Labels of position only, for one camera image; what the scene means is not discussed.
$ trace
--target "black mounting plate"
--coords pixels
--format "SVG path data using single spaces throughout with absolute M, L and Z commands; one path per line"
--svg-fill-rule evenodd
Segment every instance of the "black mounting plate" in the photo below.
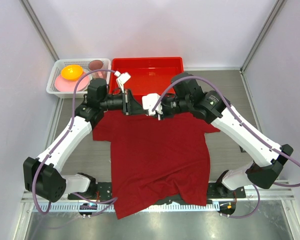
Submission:
M 112 198 L 112 183 L 111 182 L 98 182 L 96 185 L 97 185 L 97 191 L 99 192 L 100 201 L 106 201 L 106 200 L 109 200 Z M 245 192 L 244 187 L 239 187 L 234 192 L 235 192 L 235 196 L 237 199 L 246 198 L 246 192 Z M 216 191 L 216 183 L 209 182 L 206 198 L 207 198 L 207 203 L 210 204 L 212 202 L 211 199 L 233 199 L 234 194 L 233 194 L 233 192 L 231 192 L 226 197 L 222 197 Z M 69 200 L 79 200 L 80 198 L 73 194 L 69 194 L 68 199 Z M 182 199 L 180 194 L 176 194 L 173 196 L 167 196 L 164 199 L 158 200 L 154 205 L 171 204 L 172 202 L 178 203 L 180 205 L 188 205 L 188 203 L 186 203 Z

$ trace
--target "white plastic basket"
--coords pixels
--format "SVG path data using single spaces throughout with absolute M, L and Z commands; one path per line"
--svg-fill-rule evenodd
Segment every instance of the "white plastic basket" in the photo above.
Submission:
M 111 61 L 108 58 L 71 58 L 71 59 L 60 59 L 56 61 L 51 70 L 48 83 L 46 85 L 46 91 L 48 94 L 54 94 L 61 99 L 71 99 L 73 97 L 74 92 L 72 91 L 58 91 L 55 87 L 55 80 L 61 74 L 61 70 L 72 64 L 80 65 L 83 69 L 89 69 L 89 63 L 93 60 L 100 60 L 103 62 L 103 66 L 105 69 L 111 69 Z M 110 81 L 110 72 L 106 72 L 106 83 L 109 84 Z M 84 94 L 87 91 L 77 91 L 75 98 L 83 98 Z

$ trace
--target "red t-shirt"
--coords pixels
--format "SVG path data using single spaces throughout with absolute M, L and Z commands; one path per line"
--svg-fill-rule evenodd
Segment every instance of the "red t-shirt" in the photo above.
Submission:
M 188 204 L 205 206 L 210 174 L 205 133 L 214 132 L 219 130 L 190 113 L 158 121 L 106 112 L 93 130 L 93 140 L 111 142 L 117 218 L 176 194 Z

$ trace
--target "gray floor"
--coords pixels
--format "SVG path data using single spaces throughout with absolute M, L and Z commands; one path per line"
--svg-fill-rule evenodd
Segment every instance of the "gray floor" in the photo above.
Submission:
M 256 126 L 245 88 L 237 70 L 191 71 L 193 75 L 202 76 L 214 83 L 228 98 L 241 115 Z M 199 83 L 204 91 L 211 88 Z M 65 99 L 57 127 L 57 135 L 68 124 L 71 116 L 71 99 Z M 77 99 L 76 106 L 82 99 Z M 222 132 L 206 134 L 206 144 L 210 152 L 210 180 L 215 181 L 227 169 L 236 169 L 250 162 L 247 153 L 241 153 L 239 146 Z M 65 163 L 62 173 L 65 175 L 78 172 L 89 174 L 99 182 L 111 181 L 110 143 L 92 141 L 92 134 L 78 145 Z
M 236 215 L 250 213 L 256 201 L 237 203 Z M 217 212 L 138 212 L 117 220 L 114 213 L 79 219 L 77 212 L 33 213 L 26 240 L 292 240 L 281 201 L 262 201 L 245 219 Z

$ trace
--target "pink plate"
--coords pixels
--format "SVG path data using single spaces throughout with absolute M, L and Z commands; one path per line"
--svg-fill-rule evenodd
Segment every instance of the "pink plate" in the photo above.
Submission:
M 54 81 L 54 86 L 60 92 L 74 92 L 77 82 L 78 81 L 66 80 L 61 75 L 59 75 Z M 86 76 L 79 83 L 79 86 L 76 91 L 80 92 L 80 91 L 84 90 L 89 85 L 89 82 L 90 82 L 90 78 L 89 78 L 89 76 Z

